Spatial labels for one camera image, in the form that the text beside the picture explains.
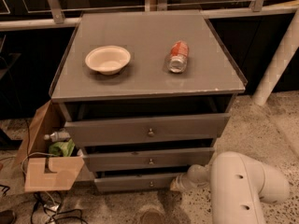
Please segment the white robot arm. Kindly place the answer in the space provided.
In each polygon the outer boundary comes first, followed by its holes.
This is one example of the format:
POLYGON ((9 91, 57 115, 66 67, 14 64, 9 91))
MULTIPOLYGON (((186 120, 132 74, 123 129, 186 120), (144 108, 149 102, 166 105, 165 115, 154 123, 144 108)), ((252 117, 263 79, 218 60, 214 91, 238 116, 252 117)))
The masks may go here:
POLYGON ((280 170, 236 152, 223 152, 210 168, 195 164, 173 179, 170 189, 210 187, 213 224, 265 224, 263 203, 279 204, 290 195, 280 170))

